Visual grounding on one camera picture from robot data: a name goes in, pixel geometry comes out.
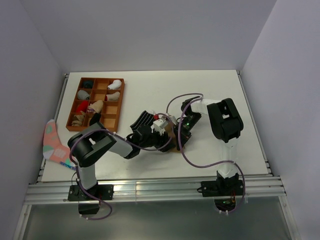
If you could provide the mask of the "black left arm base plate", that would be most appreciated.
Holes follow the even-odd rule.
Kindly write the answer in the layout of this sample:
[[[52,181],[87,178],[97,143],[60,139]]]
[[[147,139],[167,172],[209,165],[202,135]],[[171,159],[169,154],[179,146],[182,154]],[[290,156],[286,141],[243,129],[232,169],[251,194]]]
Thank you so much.
[[[90,189],[87,189],[86,192],[95,198],[100,200],[112,200],[114,194],[114,185],[113,184],[96,184]],[[67,200],[70,202],[81,202],[94,200],[94,198],[88,196],[80,188],[78,184],[71,185],[69,188],[69,193]]]

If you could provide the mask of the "tan ribbed sock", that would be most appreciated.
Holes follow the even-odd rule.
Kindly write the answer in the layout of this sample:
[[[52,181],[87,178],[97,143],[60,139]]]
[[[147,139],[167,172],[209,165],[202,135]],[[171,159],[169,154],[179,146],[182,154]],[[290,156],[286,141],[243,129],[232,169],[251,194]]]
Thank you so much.
[[[178,143],[178,139],[176,138],[176,134],[178,133],[178,129],[173,126],[173,130],[170,126],[166,126],[165,127],[165,132],[168,135],[168,138],[171,138],[170,143],[163,149],[164,152],[171,152],[171,153],[180,153],[181,149]],[[181,131],[181,135],[180,135],[180,142],[181,142],[181,146],[182,149],[185,148],[185,144],[188,142],[188,140],[190,139],[191,135],[187,135],[185,133],[183,133],[183,131]]]

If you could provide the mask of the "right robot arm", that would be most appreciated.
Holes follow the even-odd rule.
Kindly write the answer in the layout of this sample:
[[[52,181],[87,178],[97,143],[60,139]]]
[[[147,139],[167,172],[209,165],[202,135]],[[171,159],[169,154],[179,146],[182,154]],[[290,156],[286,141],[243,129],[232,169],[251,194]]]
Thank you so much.
[[[195,165],[189,160],[187,162],[199,169],[217,166],[217,177],[222,179],[216,183],[216,189],[222,195],[229,194],[234,188],[231,179],[239,176],[240,170],[236,164],[237,143],[244,129],[234,101],[231,98],[211,100],[200,96],[193,97],[182,103],[181,111],[180,122],[174,128],[177,149],[183,151],[182,148],[191,138],[191,129],[202,115],[207,115],[212,133],[219,140],[222,160],[205,166]]]

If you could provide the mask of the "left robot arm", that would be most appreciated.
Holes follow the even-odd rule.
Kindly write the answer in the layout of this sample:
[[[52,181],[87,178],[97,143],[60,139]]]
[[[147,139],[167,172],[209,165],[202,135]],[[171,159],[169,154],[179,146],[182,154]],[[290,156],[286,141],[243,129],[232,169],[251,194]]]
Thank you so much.
[[[98,193],[95,163],[107,152],[115,153],[122,158],[132,159],[141,150],[168,152],[176,147],[169,134],[156,131],[148,124],[142,124],[126,138],[111,133],[100,122],[72,136],[67,145],[70,149],[70,160],[76,164],[76,174],[81,187],[79,194],[91,200]]]

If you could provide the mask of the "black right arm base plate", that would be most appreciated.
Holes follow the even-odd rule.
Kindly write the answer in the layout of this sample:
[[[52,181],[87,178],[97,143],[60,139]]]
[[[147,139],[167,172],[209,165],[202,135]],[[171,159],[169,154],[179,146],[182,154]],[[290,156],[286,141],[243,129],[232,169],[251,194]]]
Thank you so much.
[[[197,192],[203,197],[231,197],[242,196],[244,189],[244,183],[236,173],[232,177],[223,178],[218,175],[216,180],[202,181]]]

